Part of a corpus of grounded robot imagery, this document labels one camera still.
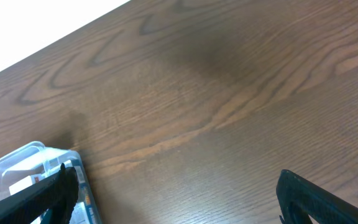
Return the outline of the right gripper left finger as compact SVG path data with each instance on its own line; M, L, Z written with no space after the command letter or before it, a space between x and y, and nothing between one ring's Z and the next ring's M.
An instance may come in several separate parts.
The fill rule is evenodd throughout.
M74 167L60 166L50 177L0 201L0 223L68 224L78 200L79 182Z

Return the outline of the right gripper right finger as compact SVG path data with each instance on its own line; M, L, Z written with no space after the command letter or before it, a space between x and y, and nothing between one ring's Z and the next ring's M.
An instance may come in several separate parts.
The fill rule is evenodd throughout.
M282 170L276 194L284 224L355 223L358 208L290 170Z

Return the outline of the long blue box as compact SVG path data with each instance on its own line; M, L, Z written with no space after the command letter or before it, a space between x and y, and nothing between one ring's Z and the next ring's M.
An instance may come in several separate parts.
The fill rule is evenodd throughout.
M69 166L75 168L79 182L78 200L71 214L69 224L102 224L101 217L81 161L79 159L70 160Z

